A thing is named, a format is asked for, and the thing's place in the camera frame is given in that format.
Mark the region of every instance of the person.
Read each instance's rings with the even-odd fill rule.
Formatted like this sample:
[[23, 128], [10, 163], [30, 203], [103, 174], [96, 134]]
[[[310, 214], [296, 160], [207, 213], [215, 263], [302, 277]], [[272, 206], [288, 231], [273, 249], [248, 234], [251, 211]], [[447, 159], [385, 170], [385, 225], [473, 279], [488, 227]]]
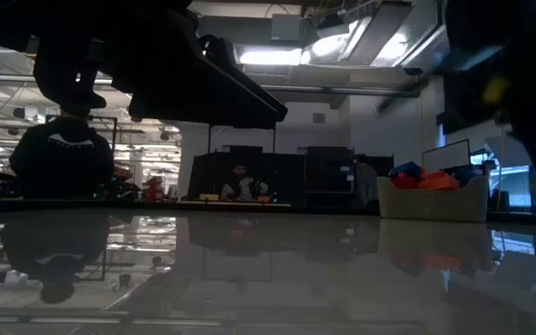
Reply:
[[243, 164], [235, 165], [233, 177], [222, 186], [221, 201], [253, 201], [257, 195], [266, 195], [268, 185], [247, 177], [247, 168]]
[[53, 121], [22, 136], [9, 162], [25, 199], [92, 198], [111, 181], [113, 153], [88, 126], [88, 113], [61, 109]]
[[366, 160], [364, 154], [358, 154], [355, 158], [355, 201], [359, 208], [366, 208], [369, 202], [378, 200], [378, 173]]
[[60, 218], [51, 212], [33, 221], [6, 224], [0, 240], [18, 278], [0, 273], [0, 283], [17, 286], [20, 281], [29, 284], [36, 280], [42, 283], [42, 302], [55, 304], [70, 299], [74, 284], [80, 281], [78, 274], [103, 255], [109, 238], [106, 214], [89, 214], [88, 220], [84, 218]]

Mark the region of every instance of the desk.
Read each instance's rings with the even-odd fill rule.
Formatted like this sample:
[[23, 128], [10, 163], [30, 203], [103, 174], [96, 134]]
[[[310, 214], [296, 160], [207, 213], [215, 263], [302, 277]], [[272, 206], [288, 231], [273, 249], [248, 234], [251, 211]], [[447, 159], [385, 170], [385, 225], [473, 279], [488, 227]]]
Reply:
[[[75, 284], [72, 298], [55, 308], [39, 301], [38, 287], [0, 287], [0, 316], [8, 317], [4, 327], [38, 333], [46, 332], [48, 322], [67, 327], [64, 334], [83, 326], [104, 333], [119, 328], [263, 333], [278, 327], [308, 335], [307, 329], [342, 335], [536, 330], [535, 283], [505, 279], [518, 276], [515, 263], [525, 261], [530, 269], [534, 261], [516, 257], [504, 264], [505, 252], [491, 230], [511, 234], [505, 224], [226, 207], [199, 211], [192, 208], [201, 205], [186, 205], [0, 213], [0, 224], [26, 229], [34, 223], [60, 229], [113, 222], [104, 281]], [[42, 227], [35, 235], [46, 238]], [[536, 239], [536, 227], [518, 229]], [[432, 256], [453, 261], [428, 261]], [[153, 266], [153, 257], [160, 265]], [[504, 265], [513, 269], [505, 271]], [[104, 266], [99, 258], [79, 276], [99, 277]], [[0, 261], [0, 271], [8, 267]], [[109, 289], [125, 274], [137, 285]]]
[[182, 200], [177, 204], [183, 205], [211, 205], [211, 206], [251, 206], [267, 208], [290, 208], [290, 204], [263, 203], [259, 201], [239, 202], [239, 201], [205, 201], [205, 200]]

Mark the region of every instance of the basket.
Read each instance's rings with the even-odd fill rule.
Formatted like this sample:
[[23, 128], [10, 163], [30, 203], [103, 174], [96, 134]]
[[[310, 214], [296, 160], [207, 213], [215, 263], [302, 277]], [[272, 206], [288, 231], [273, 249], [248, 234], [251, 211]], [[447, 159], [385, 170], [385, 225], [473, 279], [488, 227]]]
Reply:
[[389, 219], [484, 222], [488, 189], [488, 176], [474, 177], [455, 191], [401, 190], [379, 177], [380, 214]]

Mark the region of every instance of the black shirt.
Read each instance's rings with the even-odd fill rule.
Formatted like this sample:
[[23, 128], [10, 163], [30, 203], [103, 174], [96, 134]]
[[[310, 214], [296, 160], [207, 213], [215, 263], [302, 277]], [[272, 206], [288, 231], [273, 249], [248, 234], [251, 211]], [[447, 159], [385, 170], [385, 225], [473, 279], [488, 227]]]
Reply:
[[28, 129], [9, 162], [32, 199], [92, 198], [114, 173], [109, 142], [70, 117]]

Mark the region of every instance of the orange object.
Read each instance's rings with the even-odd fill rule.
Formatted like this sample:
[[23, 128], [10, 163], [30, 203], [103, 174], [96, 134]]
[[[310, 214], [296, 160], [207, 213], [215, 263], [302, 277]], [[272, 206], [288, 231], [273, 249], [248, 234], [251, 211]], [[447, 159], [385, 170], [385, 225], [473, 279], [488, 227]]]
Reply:
[[451, 176], [444, 174], [443, 177], [422, 181], [417, 186], [422, 190], [458, 190], [461, 184]]
[[444, 178], [446, 176], [448, 176], [448, 174], [446, 172], [438, 171], [438, 172], [427, 174], [427, 176], [425, 176], [425, 178], [423, 178], [423, 179], [425, 181], [429, 181], [429, 180], [433, 180], [433, 179], [437, 179], [437, 178]]

